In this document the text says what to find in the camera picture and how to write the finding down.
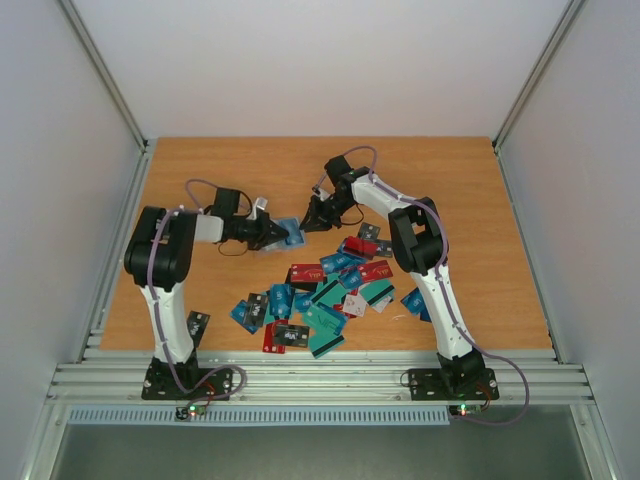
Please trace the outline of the blue VIP card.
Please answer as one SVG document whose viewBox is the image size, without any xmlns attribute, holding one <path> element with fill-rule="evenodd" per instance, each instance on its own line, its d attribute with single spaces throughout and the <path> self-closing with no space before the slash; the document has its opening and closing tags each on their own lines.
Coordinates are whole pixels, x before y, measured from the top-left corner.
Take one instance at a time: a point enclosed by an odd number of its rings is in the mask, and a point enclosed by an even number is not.
<svg viewBox="0 0 640 480">
<path fill-rule="evenodd" d="M 299 222 L 295 217 L 281 218 L 277 220 L 278 225 L 287 232 L 284 244 L 287 247 L 294 247 L 304 243 L 304 238 L 299 230 Z"/>
</svg>

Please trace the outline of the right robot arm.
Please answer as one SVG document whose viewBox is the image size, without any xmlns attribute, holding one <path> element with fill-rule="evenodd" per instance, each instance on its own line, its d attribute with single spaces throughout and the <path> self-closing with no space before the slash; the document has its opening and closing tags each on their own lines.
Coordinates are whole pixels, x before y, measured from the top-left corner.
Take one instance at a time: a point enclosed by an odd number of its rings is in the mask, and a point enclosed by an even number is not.
<svg viewBox="0 0 640 480">
<path fill-rule="evenodd" d="M 416 283 L 436 335 L 439 384 L 447 399 L 476 391 L 485 362 L 468 333 L 446 265 L 449 245 L 435 204 L 392 188 L 367 167 L 352 168 L 343 156 L 324 166 L 334 192 L 315 187 L 301 223 L 305 232 L 342 226 L 342 216 L 359 204 L 388 220 L 391 246 L 399 267 Z"/>
</svg>

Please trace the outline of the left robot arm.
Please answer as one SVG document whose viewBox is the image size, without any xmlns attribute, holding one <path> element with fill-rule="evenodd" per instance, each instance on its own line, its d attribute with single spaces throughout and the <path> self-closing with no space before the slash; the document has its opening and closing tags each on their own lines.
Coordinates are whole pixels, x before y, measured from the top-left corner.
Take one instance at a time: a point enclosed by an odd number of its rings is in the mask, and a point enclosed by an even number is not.
<svg viewBox="0 0 640 480">
<path fill-rule="evenodd" d="M 246 372 L 223 365 L 199 365 L 184 301 L 194 245 L 238 241 L 251 251 L 283 241 L 289 232 L 270 218 L 264 202 L 241 190 L 218 188 L 213 202 L 195 210 L 146 206 L 124 254 L 124 268 L 149 311 L 154 352 L 143 383 L 145 400 L 222 401 L 239 392 Z"/>
</svg>

